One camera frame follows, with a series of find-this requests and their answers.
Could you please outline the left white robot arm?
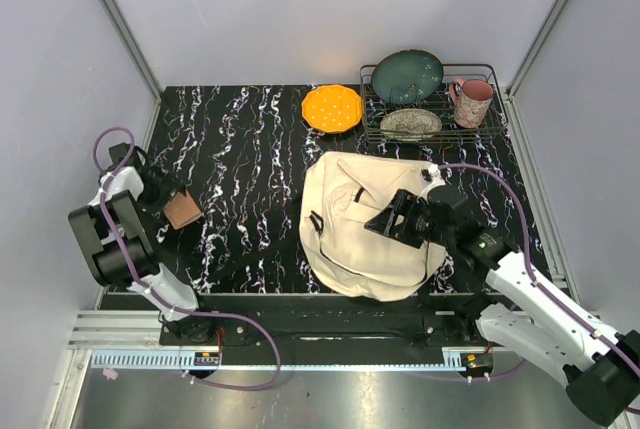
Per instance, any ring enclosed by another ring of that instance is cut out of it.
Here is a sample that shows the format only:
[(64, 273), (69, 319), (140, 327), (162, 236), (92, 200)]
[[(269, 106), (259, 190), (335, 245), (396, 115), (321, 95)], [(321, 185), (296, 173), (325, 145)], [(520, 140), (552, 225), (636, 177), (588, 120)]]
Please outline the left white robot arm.
[(99, 173), (98, 192), (71, 211), (68, 222), (95, 281), (144, 297), (160, 311), (163, 330), (181, 342), (208, 343), (216, 321), (202, 311), (194, 289), (167, 267), (153, 238), (156, 210), (186, 190), (151, 165), (131, 143), (109, 148), (111, 165)]

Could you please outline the beige canvas backpack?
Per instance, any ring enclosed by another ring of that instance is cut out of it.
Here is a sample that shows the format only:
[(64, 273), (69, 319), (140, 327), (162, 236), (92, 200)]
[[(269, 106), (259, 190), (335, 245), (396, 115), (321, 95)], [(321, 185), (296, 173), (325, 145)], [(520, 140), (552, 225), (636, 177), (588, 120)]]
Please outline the beige canvas backpack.
[(442, 185), (424, 172), (437, 165), (328, 151), (307, 169), (299, 238), (314, 276), (349, 297), (381, 302), (414, 294), (445, 261), (445, 248), (425, 242), (413, 248), (367, 230), (399, 189), (418, 196)]

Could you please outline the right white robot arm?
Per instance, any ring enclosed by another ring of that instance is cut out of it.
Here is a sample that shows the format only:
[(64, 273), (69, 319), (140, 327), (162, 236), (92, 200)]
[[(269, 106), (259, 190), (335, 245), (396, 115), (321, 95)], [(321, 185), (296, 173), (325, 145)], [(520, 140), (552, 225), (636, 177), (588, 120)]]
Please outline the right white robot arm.
[(482, 225), (453, 187), (434, 187), (424, 197), (399, 190), (364, 226), (414, 248), (425, 242), (444, 247), (457, 274), (490, 286), (523, 311), (518, 316), (486, 294), (474, 295), (453, 323), (463, 344), (485, 339), (515, 352), (555, 379), (573, 405), (603, 427), (638, 398), (638, 331), (621, 333), (582, 308), (514, 243)]

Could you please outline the brown leather wallet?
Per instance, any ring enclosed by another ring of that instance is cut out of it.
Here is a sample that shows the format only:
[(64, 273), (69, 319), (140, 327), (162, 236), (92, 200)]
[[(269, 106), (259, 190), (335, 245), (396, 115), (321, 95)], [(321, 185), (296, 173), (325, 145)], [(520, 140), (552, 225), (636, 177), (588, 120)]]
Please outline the brown leather wallet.
[(188, 190), (178, 191), (163, 207), (164, 216), (173, 229), (182, 229), (203, 216), (198, 203)]

